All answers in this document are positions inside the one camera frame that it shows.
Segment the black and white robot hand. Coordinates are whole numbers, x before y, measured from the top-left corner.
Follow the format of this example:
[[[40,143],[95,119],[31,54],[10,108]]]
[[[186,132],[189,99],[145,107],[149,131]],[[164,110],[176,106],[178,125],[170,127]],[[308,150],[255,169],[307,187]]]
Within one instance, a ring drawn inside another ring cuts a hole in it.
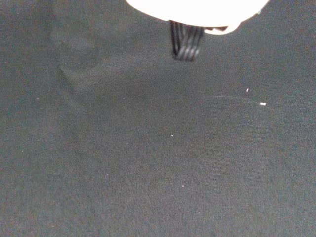
[[[173,57],[193,61],[204,34],[225,35],[259,14],[266,0],[129,0],[136,10],[170,23]]]

